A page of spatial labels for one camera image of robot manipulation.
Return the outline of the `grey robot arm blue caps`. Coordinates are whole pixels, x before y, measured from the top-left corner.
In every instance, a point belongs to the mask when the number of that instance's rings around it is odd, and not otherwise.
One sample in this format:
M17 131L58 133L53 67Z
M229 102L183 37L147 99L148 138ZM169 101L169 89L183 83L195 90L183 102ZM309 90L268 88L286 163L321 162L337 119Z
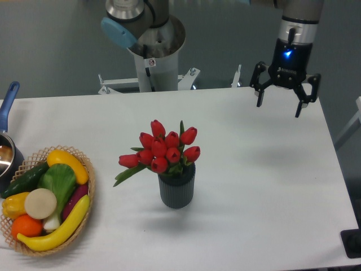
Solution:
M298 98L296 114L318 98L321 76L307 65L322 13L322 1L262 1L281 9L282 19L270 65L256 64L250 86L261 106L265 90L274 85L291 89ZM188 90L195 80L189 72L178 77L178 53L186 33L169 12L168 1L106 1L103 33L134 57L141 92Z

